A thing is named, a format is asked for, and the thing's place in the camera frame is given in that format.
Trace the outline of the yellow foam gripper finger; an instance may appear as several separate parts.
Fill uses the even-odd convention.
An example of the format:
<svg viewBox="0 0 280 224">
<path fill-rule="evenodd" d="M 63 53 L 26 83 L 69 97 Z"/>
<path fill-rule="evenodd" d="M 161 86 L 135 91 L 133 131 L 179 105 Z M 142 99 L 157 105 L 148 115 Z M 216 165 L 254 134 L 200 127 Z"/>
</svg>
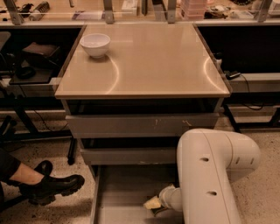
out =
<svg viewBox="0 0 280 224">
<path fill-rule="evenodd" d="M 143 207 L 146 209 L 158 209 L 161 207 L 161 202 L 158 196 L 154 196 L 151 199 L 148 199 L 144 204 Z"/>
</svg>

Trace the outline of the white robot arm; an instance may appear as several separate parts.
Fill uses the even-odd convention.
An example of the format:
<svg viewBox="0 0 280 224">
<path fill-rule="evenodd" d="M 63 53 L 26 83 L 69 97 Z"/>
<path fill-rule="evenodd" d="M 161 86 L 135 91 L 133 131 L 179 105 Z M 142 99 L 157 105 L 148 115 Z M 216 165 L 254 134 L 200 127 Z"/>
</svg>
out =
<svg viewBox="0 0 280 224">
<path fill-rule="evenodd" d="M 261 152 L 241 133 L 191 129 L 178 141 L 179 186 L 168 185 L 143 207 L 181 212 L 185 224 L 242 224 L 230 183 L 255 171 Z"/>
</svg>

